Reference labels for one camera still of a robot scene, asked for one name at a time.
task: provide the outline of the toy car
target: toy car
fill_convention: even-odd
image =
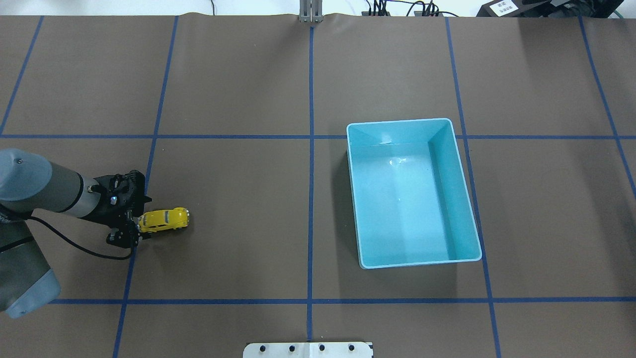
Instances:
[[[163,230],[178,230],[190,223],[190,212],[186,208],[155,210],[139,217],[137,228],[141,233],[156,233]]]

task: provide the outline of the white background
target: white background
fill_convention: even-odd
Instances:
[[[442,11],[473,17],[488,0],[437,0]],[[214,0],[218,15],[298,14],[299,0]],[[393,16],[404,16],[409,4],[389,3]],[[323,0],[323,14],[360,15],[369,6],[365,0]],[[624,17],[636,18],[636,0],[625,0],[618,8]],[[0,15],[181,15],[212,14],[209,0],[0,0]]]

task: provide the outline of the light blue container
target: light blue container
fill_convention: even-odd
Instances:
[[[481,259],[450,120],[353,123],[347,144],[362,268]]]

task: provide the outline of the label sticker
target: label sticker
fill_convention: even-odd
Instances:
[[[513,0],[503,0],[496,4],[490,5],[490,9],[494,11],[497,16],[504,16],[507,13],[511,13],[519,8],[513,3]]]

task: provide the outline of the brown table surface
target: brown table surface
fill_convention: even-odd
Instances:
[[[62,285],[0,356],[636,356],[636,21],[0,17],[0,148],[139,169],[191,227],[134,260],[29,223]],[[480,262],[358,266],[345,126],[447,117]],[[107,228],[37,212],[98,252]]]

